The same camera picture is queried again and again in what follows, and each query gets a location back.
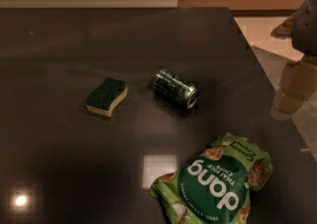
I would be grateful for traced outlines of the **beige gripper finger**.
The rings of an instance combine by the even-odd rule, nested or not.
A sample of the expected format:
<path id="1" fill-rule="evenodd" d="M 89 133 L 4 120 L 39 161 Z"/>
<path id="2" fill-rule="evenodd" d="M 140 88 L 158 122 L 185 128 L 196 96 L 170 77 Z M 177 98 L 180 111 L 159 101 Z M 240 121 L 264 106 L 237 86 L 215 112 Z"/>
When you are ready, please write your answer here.
<path id="1" fill-rule="evenodd" d="M 270 115 L 277 121 L 289 119 L 316 91 L 317 57 L 289 61 L 282 71 Z"/>

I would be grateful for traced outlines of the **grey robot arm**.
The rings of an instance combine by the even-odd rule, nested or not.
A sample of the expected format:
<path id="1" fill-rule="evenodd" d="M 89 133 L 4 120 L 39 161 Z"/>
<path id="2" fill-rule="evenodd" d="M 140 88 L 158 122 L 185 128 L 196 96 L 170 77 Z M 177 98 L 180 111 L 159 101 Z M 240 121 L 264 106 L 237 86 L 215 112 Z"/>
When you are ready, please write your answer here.
<path id="1" fill-rule="evenodd" d="M 305 0 L 271 34 L 278 38 L 290 37 L 292 47 L 303 53 L 299 61 L 285 65 L 272 101 L 271 116 L 283 121 L 317 91 L 317 0 Z"/>

